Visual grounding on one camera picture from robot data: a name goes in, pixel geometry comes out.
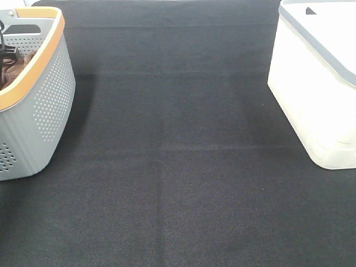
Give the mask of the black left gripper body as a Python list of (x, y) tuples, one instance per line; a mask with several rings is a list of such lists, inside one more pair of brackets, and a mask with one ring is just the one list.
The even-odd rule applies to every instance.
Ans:
[(15, 46), (4, 45), (1, 46), (1, 58), (9, 60), (19, 60), (20, 52)]

